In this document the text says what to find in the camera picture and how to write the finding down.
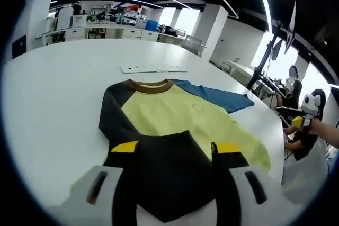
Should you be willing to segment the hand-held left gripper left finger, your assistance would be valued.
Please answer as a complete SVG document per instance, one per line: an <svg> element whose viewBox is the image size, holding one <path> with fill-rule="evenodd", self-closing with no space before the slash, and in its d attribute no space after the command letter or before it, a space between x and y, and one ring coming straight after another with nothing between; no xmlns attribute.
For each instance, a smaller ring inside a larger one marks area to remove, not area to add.
<svg viewBox="0 0 339 226"><path fill-rule="evenodd" d="M136 225L136 203L121 167L94 166L69 197L69 225Z"/></svg>

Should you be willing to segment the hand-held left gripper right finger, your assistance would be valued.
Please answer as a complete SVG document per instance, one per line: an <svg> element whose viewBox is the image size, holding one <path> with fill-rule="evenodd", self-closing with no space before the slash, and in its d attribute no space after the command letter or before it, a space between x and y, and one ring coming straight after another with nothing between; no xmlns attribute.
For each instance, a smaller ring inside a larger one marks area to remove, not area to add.
<svg viewBox="0 0 339 226"><path fill-rule="evenodd" d="M231 143L211 144L217 225L261 225L267 194L255 168Z"/></svg>

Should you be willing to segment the person's right hand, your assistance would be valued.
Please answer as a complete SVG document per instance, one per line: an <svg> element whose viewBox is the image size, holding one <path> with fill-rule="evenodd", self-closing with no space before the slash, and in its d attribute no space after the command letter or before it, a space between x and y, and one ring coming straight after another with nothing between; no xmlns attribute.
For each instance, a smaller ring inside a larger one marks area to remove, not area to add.
<svg viewBox="0 0 339 226"><path fill-rule="evenodd" d="M319 119L313 118L309 126L309 133L317 135L322 139L326 139L326 137L331 133L331 130Z"/></svg>

